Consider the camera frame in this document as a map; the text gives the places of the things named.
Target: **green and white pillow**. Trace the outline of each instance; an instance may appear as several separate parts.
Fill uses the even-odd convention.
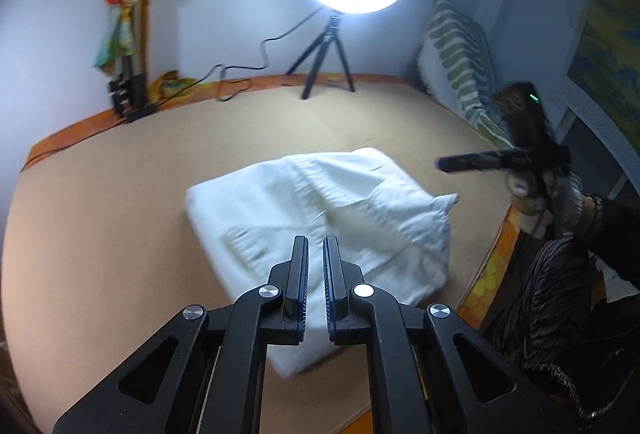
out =
[[[482,27],[448,0],[434,0],[418,70],[428,91],[496,148],[512,147],[493,94],[499,86]]]

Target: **black cable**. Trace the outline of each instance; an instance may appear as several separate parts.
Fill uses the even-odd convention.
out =
[[[284,37],[292,34],[295,30],[297,30],[305,22],[307,22],[309,19],[311,19],[316,14],[318,14],[320,11],[322,11],[323,8],[324,8],[324,6],[321,6],[320,8],[315,10],[314,12],[310,13],[303,20],[301,20],[299,23],[297,23],[293,28],[291,28],[290,30],[284,32],[282,35],[280,35],[278,37],[275,37],[275,38],[271,38],[271,39],[265,39],[262,42],[260,42],[260,54],[262,55],[262,61],[263,61],[263,64],[262,64],[261,67],[250,67],[250,66],[225,66],[225,67],[223,67],[222,70],[220,71],[220,90],[222,90],[222,85],[225,84],[226,72],[229,69],[243,69],[243,70],[251,70],[251,71],[262,71],[262,70],[268,68],[269,67],[269,56],[267,55],[266,43],[283,39]],[[239,80],[234,80],[233,82],[227,82],[227,83],[236,84],[236,83],[239,83],[239,82],[246,82],[246,81],[249,81],[249,80],[251,80],[251,78],[241,78]],[[232,100],[233,98],[238,96],[238,94],[244,93],[245,91],[248,91],[249,89],[251,89],[252,85],[253,84],[248,85],[247,87],[242,88],[240,90],[237,90],[237,91],[233,92],[232,94],[230,94],[229,96],[226,96],[224,98],[218,96],[216,98],[216,100],[219,101],[219,102],[228,102],[229,100]]]
[[[99,134],[102,134],[107,130],[111,130],[112,128],[116,128],[119,125],[124,124],[124,122],[125,122],[124,119],[122,119],[117,124],[111,125],[111,127],[107,127],[106,129],[99,130],[98,132],[94,132],[93,134],[90,134],[89,136],[85,136],[84,138],[82,138],[82,140],[75,141],[75,142],[73,142],[73,143],[71,143],[69,145],[65,145],[64,147],[59,147],[59,148],[56,148],[56,149],[47,150],[46,152],[41,152],[40,154],[37,154],[36,156],[34,156],[30,160],[28,160],[27,163],[24,164],[22,169],[20,169],[20,173],[23,173],[27,169],[27,167],[29,165],[31,165],[34,161],[36,161],[37,159],[40,159],[43,156],[48,156],[49,154],[54,154],[56,152],[60,152],[61,150],[68,149],[69,147],[74,146],[76,143],[80,143],[81,141],[88,140],[89,138],[93,138],[94,136],[98,136]]]
[[[273,38],[270,38],[270,39],[265,39],[262,42],[260,42],[260,54],[262,55],[262,65],[260,67],[253,67],[253,66],[225,66],[224,68],[222,68],[222,71],[220,71],[220,85],[221,85],[221,88],[222,88],[222,84],[225,83],[226,72],[229,69],[243,69],[243,70],[250,70],[250,71],[262,71],[262,70],[268,68],[270,62],[269,62],[269,56],[267,55],[267,49],[266,49],[267,42],[274,42],[276,40],[284,39],[284,37],[291,35],[293,32],[295,32],[295,30],[297,30],[300,26],[302,26],[305,22],[310,20],[312,17],[316,16],[322,10],[324,10],[324,6],[321,6],[320,8],[317,8],[316,10],[313,10],[303,20],[301,20],[299,23],[297,23],[293,28],[291,28],[291,29],[287,30],[286,32],[284,32],[282,35],[279,35],[277,37],[273,37]],[[235,81],[230,82],[230,83],[237,84],[239,82],[246,82],[248,80],[250,80],[250,78],[241,78],[239,80],[235,80]],[[229,96],[226,96],[225,98],[217,97],[217,100],[219,102],[228,102],[233,97],[237,96],[240,93],[243,93],[244,91],[249,90],[250,88],[251,88],[251,86],[249,86],[247,88],[242,88],[241,90],[237,90],[235,93],[230,94]]]
[[[309,15],[307,15],[303,20],[301,20],[299,23],[297,23],[293,28],[287,30],[286,32],[284,32],[282,35],[274,37],[274,38],[270,38],[270,39],[265,39],[262,42],[260,42],[260,54],[262,55],[262,60],[263,60],[263,65],[260,67],[252,67],[252,66],[225,66],[224,64],[216,64],[215,66],[213,66],[209,72],[207,72],[206,75],[204,75],[200,80],[196,80],[195,82],[192,82],[191,84],[189,84],[188,86],[184,86],[183,88],[181,88],[180,90],[176,91],[175,93],[173,93],[171,96],[169,96],[168,98],[162,100],[162,102],[159,102],[156,105],[156,108],[160,108],[162,106],[164,106],[164,104],[166,104],[168,101],[173,100],[174,98],[176,98],[177,96],[179,96],[180,94],[182,94],[184,91],[192,88],[193,86],[196,86],[197,84],[201,84],[203,83],[207,78],[209,78],[218,68],[222,68],[222,70],[220,71],[220,89],[222,90],[222,85],[227,83],[227,84],[239,84],[242,82],[247,82],[247,81],[251,81],[251,78],[239,78],[237,80],[230,80],[228,82],[226,82],[225,78],[226,78],[226,72],[229,69],[244,69],[244,70],[251,70],[251,71],[262,71],[266,68],[269,67],[269,56],[267,55],[267,49],[266,49],[266,44],[267,42],[274,42],[276,40],[280,40],[280,39],[284,39],[284,37],[291,35],[293,32],[295,32],[295,30],[297,30],[300,26],[302,26],[305,22],[309,21],[311,18],[313,18],[314,16],[316,16],[318,13],[320,13],[322,10],[324,10],[324,6],[321,6],[320,8],[317,8],[316,10],[314,10],[312,13],[310,13]],[[217,96],[216,100],[219,102],[228,102],[229,100],[235,98],[236,96],[238,96],[238,94],[240,93],[244,93],[245,91],[248,91],[249,89],[251,89],[253,86],[253,82],[251,84],[249,84],[247,87],[242,88],[240,90],[237,90],[235,92],[233,92],[232,94],[230,94],[229,96],[226,96],[224,98]],[[81,141],[84,140],[88,140],[89,138],[92,138],[94,136],[97,136],[98,134],[101,134],[107,130],[111,130],[112,128],[118,127],[121,124],[124,124],[125,120],[122,119],[120,120],[117,124],[115,125],[111,125],[111,127],[107,127],[106,129],[100,130],[94,134],[91,134],[89,136],[85,136],[84,138],[82,138],[82,140],[78,140],[75,143],[72,143],[70,145],[64,146],[64,147],[59,147],[56,149],[52,149],[52,150],[47,150],[46,152],[42,152],[40,154],[38,154],[37,156],[34,156],[33,158],[31,158],[30,160],[27,161],[27,163],[24,164],[24,166],[22,167],[22,169],[20,170],[20,172],[24,172],[24,170],[34,161],[36,161],[37,159],[43,157],[43,156],[48,156],[49,154],[54,154],[56,152],[60,152],[62,150],[68,149],[69,147],[75,145],[76,143],[80,143]]]
[[[176,96],[179,96],[180,94],[182,94],[184,91],[186,91],[189,88],[192,88],[193,86],[200,84],[201,82],[204,82],[205,80],[207,80],[207,78],[209,78],[213,72],[218,69],[223,67],[224,64],[216,64],[215,66],[213,66],[210,70],[209,73],[207,73],[206,75],[204,75],[200,80],[196,80],[195,82],[192,82],[191,84],[189,84],[186,87],[183,87],[181,90],[176,91],[174,94],[172,94],[171,96],[169,96],[168,98],[164,99],[162,102],[159,102],[157,107],[158,109],[162,106],[164,106],[164,104],[166,104],[169,100],[173,100]]]

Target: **white cloth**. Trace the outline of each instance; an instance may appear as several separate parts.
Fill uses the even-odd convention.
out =
[[[269,346],[279,375],[331,353],[324,307],[322,241],[337,236],[343,260],[399,302],[416,304],[447,278],[448,213],[457,195],[433,197],[380,151],[287,156],[192,187],[186,210],[230,299],[267,282],[309,242],[305,340]]]
[[[619,276],[618,272],[610,267],[606,262],[595,254],[590,255],[591,260],[595,259],[596,268],[602,272],[604,279],[604,289],[607,294],[607,302],[615,302],[632,295],[638,295],[640,291],[628,280]]]

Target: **human hand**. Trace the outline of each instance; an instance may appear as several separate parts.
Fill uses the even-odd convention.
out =
[[[561,176],[551,170],[542,175],[542,182],[533,173],[507,174],[507,186],[512,194],[511,204],[519,211],[520,229],[542,238],[546,228],[558,220],[564,233],[581,230],[585,200],[580,182],[572,176]]]

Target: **metal screw cap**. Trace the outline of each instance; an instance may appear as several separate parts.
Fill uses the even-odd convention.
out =
[[[358,284],[353,288],[353,292],[358,297],[371,297],[373,295],[373,288],[369,284]]]
[[[434,304],[429,308],[429,313],[437,319],[445,319],[449,316],[451,310],[444,304]]]
[[[202,306],[198,306],[197,304],[192,304],[182,310],[182,316],[187,320],[199,319],[203,314],[204,309],[202,309]]]
[[[259,290],[258,293],[260,294],[261,297],[265,297],[265,298],[271,298],[271,297],[275,297],[278,293],[280,293],[280,289],[277,286],[274,286],[273,284],[267,284],[266,286],[262,286]]]

